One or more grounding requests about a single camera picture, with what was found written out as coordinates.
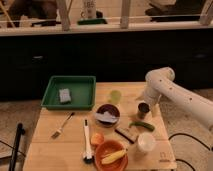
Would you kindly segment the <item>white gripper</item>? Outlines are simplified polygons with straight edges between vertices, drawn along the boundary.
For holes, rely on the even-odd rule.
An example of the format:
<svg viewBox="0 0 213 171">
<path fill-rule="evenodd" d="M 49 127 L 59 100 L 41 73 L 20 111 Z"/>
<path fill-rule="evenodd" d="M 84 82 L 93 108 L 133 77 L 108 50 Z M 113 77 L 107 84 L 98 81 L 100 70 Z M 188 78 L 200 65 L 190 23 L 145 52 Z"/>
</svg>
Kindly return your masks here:
<svg viewBox="0 0 213 171">
<path fill-rule="evenodd" d="M 141 95 L 138 97 L 139 100 L 144 101 L 151 107 L 152 117 L 157 116 L 158 114 L 158 105 L 156 105 L 159 101 L 160 93 L 156 90 L 145 89 Z"/>
</svg>

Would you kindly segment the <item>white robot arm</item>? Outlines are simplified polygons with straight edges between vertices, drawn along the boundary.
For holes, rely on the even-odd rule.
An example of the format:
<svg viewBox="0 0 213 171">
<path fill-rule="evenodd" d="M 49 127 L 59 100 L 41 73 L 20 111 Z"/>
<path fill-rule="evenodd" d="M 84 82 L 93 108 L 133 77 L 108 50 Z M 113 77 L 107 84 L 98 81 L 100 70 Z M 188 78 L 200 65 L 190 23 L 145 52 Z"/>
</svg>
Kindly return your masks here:
<svg viewBox="0 0 213 171">
<path fill-rule="evenodd" d="M 213 102 L 174 83 L 175 72 L 170 67 L 149 71 L 146 86 L 139 96 L 150 107 L 155 106 L 164 95 L 175 104 L 188 110 L 194 118 L 213 132 Z"/>
</svg>

